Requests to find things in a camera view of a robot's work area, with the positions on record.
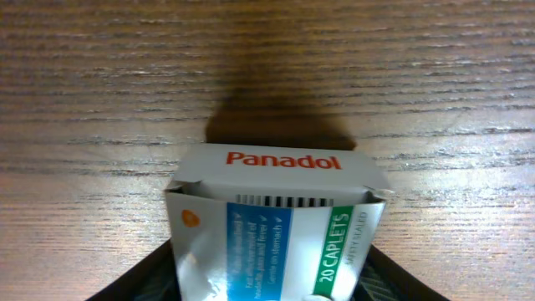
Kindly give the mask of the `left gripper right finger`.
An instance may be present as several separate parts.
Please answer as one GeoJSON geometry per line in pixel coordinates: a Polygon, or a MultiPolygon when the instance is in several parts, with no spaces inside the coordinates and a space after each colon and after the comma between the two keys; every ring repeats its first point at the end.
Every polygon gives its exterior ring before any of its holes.
{"type": "Polygon", "coordinates": [[[371,246],[353,301],[449,301],[371,246]]]}

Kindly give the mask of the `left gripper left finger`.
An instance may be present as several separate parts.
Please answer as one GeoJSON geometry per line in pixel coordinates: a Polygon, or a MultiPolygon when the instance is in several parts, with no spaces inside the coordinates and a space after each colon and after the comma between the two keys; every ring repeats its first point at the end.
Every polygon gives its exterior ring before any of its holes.
{"type": "Polygon", "coordinates": [[[180,301],[176,265],[168,240],[88,301],[180,301]]]}

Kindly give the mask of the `white medicine box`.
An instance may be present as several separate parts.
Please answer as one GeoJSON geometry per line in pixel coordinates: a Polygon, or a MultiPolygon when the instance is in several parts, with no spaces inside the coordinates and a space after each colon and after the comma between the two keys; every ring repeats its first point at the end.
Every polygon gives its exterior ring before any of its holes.
{"type": "Polygon", "coordinates": [[[351,150],[194,145],[166,188],[185,301],[349,301],[389,188],[351,150]]]}

